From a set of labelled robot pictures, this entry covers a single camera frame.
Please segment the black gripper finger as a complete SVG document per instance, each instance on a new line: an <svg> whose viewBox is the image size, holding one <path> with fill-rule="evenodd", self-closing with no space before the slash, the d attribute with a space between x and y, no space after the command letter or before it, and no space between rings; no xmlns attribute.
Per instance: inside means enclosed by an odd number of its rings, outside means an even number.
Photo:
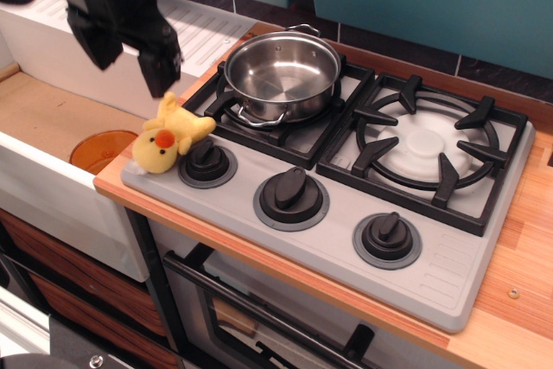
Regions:
<svg viewBox="0 0 553 369"><path fill-rule="evenodd" d="M100 70L113 64L123 52L122 42L112 33L93 22L80 10L69 8L67 22L75 39L92 63Z"/></svg>
<svg viewBox="0 0 553 369"><path fill-rule="evenodd" d="M162 98L164 93L181 79L181 50L169 48L163 51L143 49L139 52L138 63L144 80L154 99Z"/></svg>

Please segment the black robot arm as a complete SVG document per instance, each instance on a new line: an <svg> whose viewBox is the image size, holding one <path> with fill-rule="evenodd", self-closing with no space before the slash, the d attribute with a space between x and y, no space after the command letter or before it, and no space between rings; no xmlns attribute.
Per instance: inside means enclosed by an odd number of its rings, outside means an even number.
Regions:
<svg viewBox="0 0 553 369"><path fill-rule="evenodd" d="M92 63L113 64L124 46L138 52L138 63L154 98L162 97L181 77L178 35L158 0L66 0L67 22Z"/></svg>

